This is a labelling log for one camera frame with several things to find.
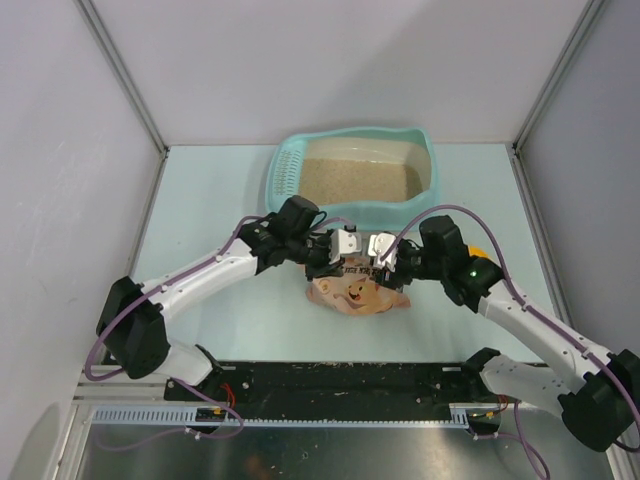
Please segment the pink cat litter bag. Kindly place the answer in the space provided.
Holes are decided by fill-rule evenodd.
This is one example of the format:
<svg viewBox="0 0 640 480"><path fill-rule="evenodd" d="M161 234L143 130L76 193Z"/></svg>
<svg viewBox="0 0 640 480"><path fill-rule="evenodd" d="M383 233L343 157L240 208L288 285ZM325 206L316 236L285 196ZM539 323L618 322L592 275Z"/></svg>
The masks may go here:
<svg viewBox="0 0 640 480"><path fill-rule="evenodd" d="M409 308L409 296L374 281L373 269L364 257L347 257L341 276L314 279L306 290L312 303L350 316L382 314Z"/></svg>

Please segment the yellow plastic litter scoop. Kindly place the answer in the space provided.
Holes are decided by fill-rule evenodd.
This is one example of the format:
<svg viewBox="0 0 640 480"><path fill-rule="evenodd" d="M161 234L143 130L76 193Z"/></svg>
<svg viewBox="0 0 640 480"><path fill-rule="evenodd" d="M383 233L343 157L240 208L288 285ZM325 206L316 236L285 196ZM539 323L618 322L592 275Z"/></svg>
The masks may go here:
<svg viewBox="0 0 640 480"><path fill-rule="evenodd" d="M487 254L484 250L482 250L479 247L469 245L468 246L468 252L469 252L469 255L473 259L475 259L475 258L483 258L483 259L487 259L489 261L494 261L494 259L489 254Z"/></svg>

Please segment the teal and beige litter box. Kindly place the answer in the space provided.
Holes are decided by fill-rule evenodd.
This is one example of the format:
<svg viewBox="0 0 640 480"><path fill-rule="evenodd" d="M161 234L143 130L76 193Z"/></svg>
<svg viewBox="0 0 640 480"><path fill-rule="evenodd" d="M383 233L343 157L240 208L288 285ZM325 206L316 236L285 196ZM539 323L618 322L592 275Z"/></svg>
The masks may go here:
<svg viewBox="0 0 640 480"><path fill-rule="evenodd" d="M329 218L341 217L362 231L400 231L414 217L440 203L435 151L420 128L351 127L288 137L272 156L265 183L265 208L277 211L298 194L307 159L338 159L402 164L412 167L424 191L400 202L362 201L319 206Z"/></svg>

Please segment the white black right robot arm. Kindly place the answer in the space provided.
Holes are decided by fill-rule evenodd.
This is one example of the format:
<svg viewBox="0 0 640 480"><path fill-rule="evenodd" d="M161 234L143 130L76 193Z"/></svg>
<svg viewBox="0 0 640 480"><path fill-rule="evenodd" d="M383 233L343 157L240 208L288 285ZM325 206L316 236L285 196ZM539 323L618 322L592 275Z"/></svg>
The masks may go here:
<svg viewBox="0 0 640 480"><path fill-rule="evenodd" d="M463 393L473 401L491 394L523 400L559 417L587 448L621 447L639 423L639 357L614 353L544 312L512 280L504 259L472 253L448 215L427 211L414 219L422 242L382 233L368 253L385 286L439 282L446 296L516 337L545 364L530 367L485 348L467 362Z"/></svg>

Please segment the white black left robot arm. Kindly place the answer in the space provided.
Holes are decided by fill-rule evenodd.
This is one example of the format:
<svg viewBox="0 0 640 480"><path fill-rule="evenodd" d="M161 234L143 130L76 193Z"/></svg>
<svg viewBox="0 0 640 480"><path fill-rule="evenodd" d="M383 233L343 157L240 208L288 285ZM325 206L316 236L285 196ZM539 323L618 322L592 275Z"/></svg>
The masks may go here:
<svg viewBox="0 0 640 480"><path fill-rule="evenodd" d="M286 261L327 272L330 236L314 232L320 213L311 201L294 195L277 212L243 218L221 248L181 270L142 283L128 276L117 280L97 326L99 344L132 380L163 375L183 381L199 399L214 397L221 387L217 361L202 346L170 339L169 322L224 288Z"/></svg>

